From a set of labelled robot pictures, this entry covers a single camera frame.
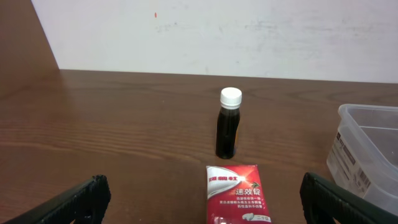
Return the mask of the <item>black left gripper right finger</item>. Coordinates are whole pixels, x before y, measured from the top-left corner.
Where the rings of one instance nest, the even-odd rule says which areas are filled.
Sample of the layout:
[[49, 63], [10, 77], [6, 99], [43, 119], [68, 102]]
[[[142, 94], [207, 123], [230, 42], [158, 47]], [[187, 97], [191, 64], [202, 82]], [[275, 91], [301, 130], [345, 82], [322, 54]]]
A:
[[313, 172], [305, 173], [300, 187], [308, 224], [397, 224], [397, 216]]

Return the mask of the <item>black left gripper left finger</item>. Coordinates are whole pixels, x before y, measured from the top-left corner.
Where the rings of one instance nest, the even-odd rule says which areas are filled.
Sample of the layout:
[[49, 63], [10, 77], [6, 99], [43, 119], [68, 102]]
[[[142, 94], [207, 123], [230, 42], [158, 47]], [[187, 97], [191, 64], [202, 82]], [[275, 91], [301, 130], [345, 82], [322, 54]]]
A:
[[95, 175], [6, 224], [101, 223], [110, 200], [106, 176]]

